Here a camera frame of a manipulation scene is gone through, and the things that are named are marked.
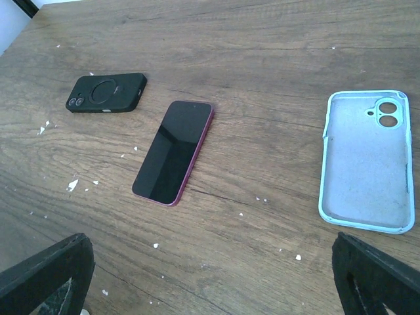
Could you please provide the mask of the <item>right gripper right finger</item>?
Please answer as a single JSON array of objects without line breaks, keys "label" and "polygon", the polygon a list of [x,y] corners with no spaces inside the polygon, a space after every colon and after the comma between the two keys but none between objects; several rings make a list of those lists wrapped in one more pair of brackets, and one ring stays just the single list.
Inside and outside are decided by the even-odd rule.
[{"label": "right gripper right finger", "polygon": [[419,271],[366,242],[339,232],[332,269],[345,314],[419,313]]}]

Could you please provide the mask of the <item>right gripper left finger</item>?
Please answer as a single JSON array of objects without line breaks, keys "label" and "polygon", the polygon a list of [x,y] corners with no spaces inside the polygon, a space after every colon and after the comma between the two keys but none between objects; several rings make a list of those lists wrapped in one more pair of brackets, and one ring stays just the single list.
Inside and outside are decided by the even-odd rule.
[{"label": "right gripper left finger", "polygon": [[1,272],[1,313],[80,314],[94,269],[90,239],[74,234]]}]

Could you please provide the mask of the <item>light blue phone case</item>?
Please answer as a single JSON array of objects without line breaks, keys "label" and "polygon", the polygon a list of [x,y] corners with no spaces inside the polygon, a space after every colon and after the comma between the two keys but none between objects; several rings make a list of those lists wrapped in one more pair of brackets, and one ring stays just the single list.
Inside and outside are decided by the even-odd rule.
[{"label": "light blue phone case", "polygon": [[397,90],[327,103],[318,210],[331,224],[403,234],[415,222],[410,104]]}]

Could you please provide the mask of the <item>magenta phone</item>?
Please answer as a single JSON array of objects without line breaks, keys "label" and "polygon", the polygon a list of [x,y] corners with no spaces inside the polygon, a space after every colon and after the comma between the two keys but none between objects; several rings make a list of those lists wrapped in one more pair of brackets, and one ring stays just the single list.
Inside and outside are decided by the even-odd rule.
[{"label": "magenta phone", "polygon": [[135,195],[176,205],[207,134],[214,108],[203,102],[172,102],[132,185]]}]

